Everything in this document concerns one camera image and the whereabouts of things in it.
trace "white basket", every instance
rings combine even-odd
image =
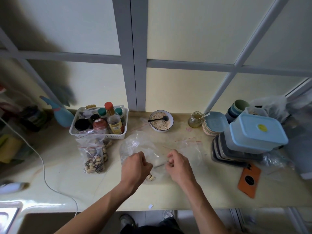
[[[107,134],[105,137],[106,137],[106,138],[110,138],[110,139],[124,139],[124,136],[125,136],[125,134],[126,134],[126,132],[127,132],[129,110],[128,110],[127,108],[125,108],[124,105],[114,106],[114,109],[116,109],[116,108],[121,108],[121,109],[123,110],[123,112],[125,113],[125,116],[124,116],[124,117],[126,118],[126,125],[125,125],[125,127],[124,127],[124,133],[121,134],[121,135]],[[78,119],[80,119],[79,113],[80,113],[80,112],[83,112],[84,110],[85,110],[85,107],[81,107],[81,108],[79,108],[79,109],[77,110],[77,112],[76,112],[76,114],[75,114],[75,117],[74,117],[74,120],[73,120],[73,122],[72,122],[72,125],[71,125],[71,127],[70,127],[70,129],[69,129],[69,133],[70,133],[71,135],[76,136],[77,138],[81,138],[81,137],[83,137],[83,136],[85,136],[85,135],[88,134],[88,133],[86,133],[86,132],[78,131],[78,130],[75,128],[75,126],[74,126],[75,122],[76,122]]]

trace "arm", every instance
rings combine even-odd
[[[168,157],[169,163],[166,165],[166,169],[189,199],[200,233],[228,234],[224,224],[196,182],[188,159],[176,150],[171,151]]]
[[[65,224],[55,234],[99,233],[112,214],[145,180],[153,165],[143,152],[129,156],[121,168],[121,181],[110,192]]]

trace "shoe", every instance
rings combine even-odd
[[[130,224],[134,228],[136,228],[136,224],[134,219],[129,214],[123,214],[119,218],[121,230],[127,225]]]
[[[166,218],[169,218],[169,217],[175,218],[174,210],[164,210],[163,211],[163,219],[166,219]]]

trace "blue plate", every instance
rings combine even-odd
[[[227,118],[221,112],[210,112],[209,116],[205,117],[207,127],[216,132],[225,131],[229,126]]]

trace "green bottle cap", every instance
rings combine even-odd
[[[98,113],[100,116],[105,116],[106,115],[106,109],[105,108],[99,108]]]
[[[115,109],[115,112],[116,112],[117,114],[119,114],[119,116],[122,115],[122,109],[121,109],[121,108],[116,108],[116,109]]]

